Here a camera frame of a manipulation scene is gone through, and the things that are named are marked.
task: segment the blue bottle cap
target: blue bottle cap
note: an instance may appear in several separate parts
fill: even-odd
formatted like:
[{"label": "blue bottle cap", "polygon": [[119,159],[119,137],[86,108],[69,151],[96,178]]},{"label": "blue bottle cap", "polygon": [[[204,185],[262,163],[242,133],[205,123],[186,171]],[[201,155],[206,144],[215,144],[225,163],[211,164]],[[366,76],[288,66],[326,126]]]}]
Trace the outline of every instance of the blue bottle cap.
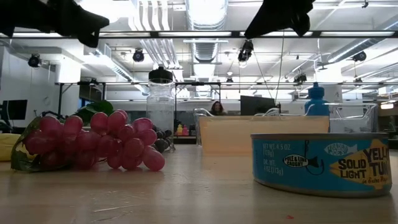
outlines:
[{"label": "blue bottle cap", "polygon": [[325,89],[323,87],[319,87],[318,83],[313,83],[313,87],[308,90],[308,95],[311,99],[314,98],[323,98],[325,96]]}]

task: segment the table surface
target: table surface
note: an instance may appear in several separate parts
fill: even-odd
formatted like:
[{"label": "table surface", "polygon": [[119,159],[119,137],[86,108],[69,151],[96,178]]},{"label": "table surface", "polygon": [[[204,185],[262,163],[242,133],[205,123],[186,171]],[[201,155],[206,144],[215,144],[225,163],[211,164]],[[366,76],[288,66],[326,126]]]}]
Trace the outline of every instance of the table surface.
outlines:
[{"label": "table surface", "polygon": [[[379,198],[292,194],[253,181],[249,157],[204,157],[196,146],[167,153],[162,172],[25,174],[0,163],[5,223],[398,223],[398,188]],[[398,152],[391,152],[393,182]]]}]

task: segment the grape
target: grape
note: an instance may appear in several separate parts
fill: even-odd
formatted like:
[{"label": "grape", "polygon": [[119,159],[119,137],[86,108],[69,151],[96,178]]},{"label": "grape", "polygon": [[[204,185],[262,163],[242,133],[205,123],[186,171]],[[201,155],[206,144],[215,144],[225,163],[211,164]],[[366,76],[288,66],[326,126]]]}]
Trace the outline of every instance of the grape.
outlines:
[{"label": "grape", "polygon": [[135,158],[136,167],[142,164],[142,156]]},{"label": "grape", "polygon": [[117,134],[119,129],[126,124],[126,121],[126,117],[121,112],[113,112],[108,119],[108,131]]},{"label": "grape", "polygon": [[129,115],[127,115],[127,113],[124,110],[116,110],[117,112],[120,112],[124,115],[124,117],[126,118],[126,120],[129,119]]},{"label": "grape", "polygon": [[108,115],[99,112],[91,117],[90,121],[91,130],[104,136],[108,132]]},{"label": "grape", "polygon": [[88,170],[95,164],[95,151],[81,151],[77,154],[75,164],[78,169]]},{"label": "grape", "polygon": [[173,134],[173,132],[171,132],[170,130],[166,130],[165,131],[165,138],[168,138],[168,137],[170,137],[171,135]]},{"label": "grape", "polygon": [[76,140],[67,138],[63,140],[60,150],[65,154],[70,155],[76,153],[79,150],[79,147]]},{"label": "grape", "polygon": [[52,168],[62,165],[63,159],[57,151],[46,152],[40,157],[40,165],[45,168]]},{"label": "grape", "polygon": [[53,151],[57,143],[44,135],[43,132],[37,132],[34,136],[26,141],[26,150],[29,154],[45,154],[46,152]]},{"label": "grape", "polygon": [[76,137],[83,127],[83,120],[79,116],[70,116],[63,126],[64,137]]},{"label": "grape", "polygon": [[121,156],[119,154],[108,156],[107,163],[111,168],[118,169],[122,165]]},{"label": "grape", "polygon": [[138,138],[128,140],[123,147],[123,157],[136,158],[144,151],[144,145]]},{"label": "grape", "polygon": [[132,123],[132,126],[136,132],[152,129],[153,125],[154,124],[152,124],[152,121],[148,118],[139,118]]},{"label": "grape", "polygon": [[118,131],[118,138],[122,140],[122,142],[126,142],[129,139],[133,138],[135,135],[134,128],[131,124],[126,124],[125,126],[121,127]]},{"label": "grape", "polygon": [[54,140],[59,140],[62,135],[62,125],[59,120],[53,116],[44,116],[40,119],[40,130],[45,136]]},{"label": "grape", "polygon": [[156,146],[155,144],[151,145],[151,147],[153,147],[156,151],[159,152],[159,150],[158,150],[158,148],[157,148],[157,146]]},{"label": "grape", "polygon": [[136,159],[124,156],[122,158],[122,167],[126,170],[134,170],[136,166]]},{"label": "grape", "polygon": [[144,162],[145,166],[152,171],[161,170],[165,164],[164,157],[161,155],[161,153],[149,148],[144,151],[142,161]]},{"label": "grape", "polygon": [[29,135],[26,137],[26,138],[24,138],[24,140],[22,140],[22,142],[24,143],[24,144],[26,144],[28,141],[29,141],[29,139],[31,139],[32,137],[34,137],[34,136],[36,136],[36,135],[40,135],[40,134],[42,134],[41,133],[42,131],[41,130],[39,130],[39,129],[36,129],[36,130],[33,130],[33,131],[31,131],[30,133],[29,133]]},{"label": "grape", "polygon": [[161,131],[156,132],[157,138],[162,139],[164,138],[164,135]]},{"label": "grape", "polygon": [[141,139],[145,146],[150,146],[151,144],[155,143],[157,139],[156,132],[152,129],[137,133],[137,137]]},{"label": "grape", "polygon": [[157,126],[155,126],[154,124],[152,125],[152,130],[154,130],[154,131],[160,131],[159,128],[157,128]]},{"label": "grape", "polygon": [[121,145],[118,143],[118,140],[112,138],[111,136],[102,136],[99,140],[97,146],[97,156],[100,158],[113,156],[118,153]]},{"label": "grape", "polygon": [[163,139],[158,139],[155,142],[155,146],[158,152],[163,153],[167,149],[167,143]]},{"label": "grape", "polygon": [[77,136],[76,141],[80,150],[91,151],[95,150],[101,136],[95,132],[88,131]]}]

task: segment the yellow object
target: yellow object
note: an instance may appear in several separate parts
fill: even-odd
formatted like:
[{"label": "yellow object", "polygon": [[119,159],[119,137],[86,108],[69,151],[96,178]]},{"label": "yellow object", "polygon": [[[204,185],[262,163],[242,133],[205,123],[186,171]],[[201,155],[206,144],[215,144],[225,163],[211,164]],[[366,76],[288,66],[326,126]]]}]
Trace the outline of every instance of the yellow object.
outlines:
[{"label": "yellow object", "polygon": [[[0,161],[11,160],[11,150],[19,136],[19,134],[0,134]],[[29,159],[34,158],[34,156],[29,155],[22,143],[17,147],[17,150],[26,153]]]},{"label": "yellow object", "polygon": [[177,128],[177,135],[181,136],[182,135],[182,125],[179,124]]}]

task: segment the person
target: person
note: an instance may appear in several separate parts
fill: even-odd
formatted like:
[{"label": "person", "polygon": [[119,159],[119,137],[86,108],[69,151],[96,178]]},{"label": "person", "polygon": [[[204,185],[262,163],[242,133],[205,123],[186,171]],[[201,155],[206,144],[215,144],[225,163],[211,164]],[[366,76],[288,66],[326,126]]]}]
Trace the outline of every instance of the person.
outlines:
[{"label": "person", "polygon": [[214,116],[226,115],[226,113],[224,112],[223,105],[221,105],[219,101],[213,103],[213,106],[211,106],[210,113]]}]

